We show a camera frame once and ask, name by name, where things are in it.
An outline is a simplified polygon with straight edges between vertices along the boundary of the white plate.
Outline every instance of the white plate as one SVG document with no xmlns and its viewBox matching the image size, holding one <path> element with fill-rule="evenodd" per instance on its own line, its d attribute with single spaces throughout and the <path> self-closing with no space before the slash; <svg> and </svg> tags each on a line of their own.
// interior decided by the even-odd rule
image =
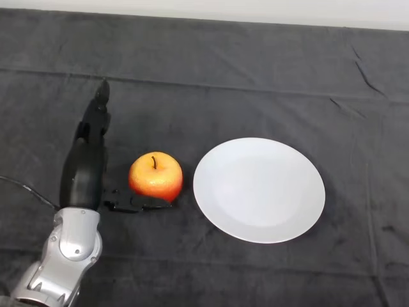
<svg viewBox="0 0 409 307">
<path fill-rule="evenodd" d="M 203 214 L 224 232 L 250 242 L 294 239 L 317 222 L 325 189 L 300 152 L 270 139 L 234 139 L 197 165 L 194 195 Z"/>
</svg>

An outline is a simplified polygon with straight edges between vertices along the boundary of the apple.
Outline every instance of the apple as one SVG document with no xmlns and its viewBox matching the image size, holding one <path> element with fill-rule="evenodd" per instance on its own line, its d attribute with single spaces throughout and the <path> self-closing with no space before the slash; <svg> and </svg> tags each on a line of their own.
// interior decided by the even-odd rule
<svg viewBox="0 0 409 307">
<path fill-rule="evenodd" d="M 181 191 L 183 174 L 170 155 L 150 152 L 130 167 L 128 182 L 137 194 L 173 201 Z"/>
</svg>

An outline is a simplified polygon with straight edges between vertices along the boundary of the robotic hand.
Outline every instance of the robotic hand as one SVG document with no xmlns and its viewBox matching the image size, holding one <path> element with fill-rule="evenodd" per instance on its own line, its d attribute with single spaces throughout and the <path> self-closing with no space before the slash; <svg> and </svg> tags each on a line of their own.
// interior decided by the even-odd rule
<svg viewBox="0 0 409 307">
<path fill-rule="evenodd" d="M 61 178 L 61 210 L 54 216 L 42 259 L 25 272 L 12 292 L 18 301 L 35 306 L 73 306 L 84 273 L 102 252 L 96 210 L 103 193 L 109 127 L 109 84 L 103 80 L 78 125 Z"/>
</svg>

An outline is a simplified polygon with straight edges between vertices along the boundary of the table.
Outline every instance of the table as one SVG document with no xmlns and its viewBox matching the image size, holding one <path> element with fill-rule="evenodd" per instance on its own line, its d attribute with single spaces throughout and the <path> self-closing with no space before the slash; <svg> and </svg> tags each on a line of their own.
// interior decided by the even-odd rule
<svg viewBox="0 0 409 307">
<path fill-rule="evenodd" d="M 106 77 L 107 178 L 160 150 L 185 188 L 173 210 L 101 208 L 104 251 L 79 306 L 408 306 L 408 50 L 397 31 L 0 10 L 0 173 L 57 201 Z M 197 163 L 242 137 L 286 143 L 321 173 L 325 208 L 303 236 L 252 244 L 202 215 Z M 40 257 L 53 212 L 6 183 L 0 195 L 7 294 Z"/>
</svg>

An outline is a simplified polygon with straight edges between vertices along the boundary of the cable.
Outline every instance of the cable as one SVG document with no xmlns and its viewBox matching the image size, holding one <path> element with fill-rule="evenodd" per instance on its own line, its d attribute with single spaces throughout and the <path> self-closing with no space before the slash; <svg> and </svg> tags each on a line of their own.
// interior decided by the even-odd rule
<svg viewBox="0 0 409 307">
<path fill-rule="evenodd" d="M 47 198 L 45 198 L 44 196 L 42 196 L 39 192 L 37 192 L 36 190 L 34 190 L 32 187 L 30 187 L 29 185 L 23 184 L 22 182 L 19 182 L 18 180 L 12 179 L 10 177 L 7 176 L 2 176 L 0 175 L 0 180 L 4 180 L 7 182 L 11 182 L 19 187 L 23 187 L 25 188 L 27 191 L 29 191 L 32 195 L 34 195 L 35 198 L 37 198 L 40 202 L 44 203 L 45 205 L 53 208 L 54 210 L 59 210 L 59 206 L 57 206 L 55 203 L 52 203 L 51 201 L 49 201 Z"/>
</svg>

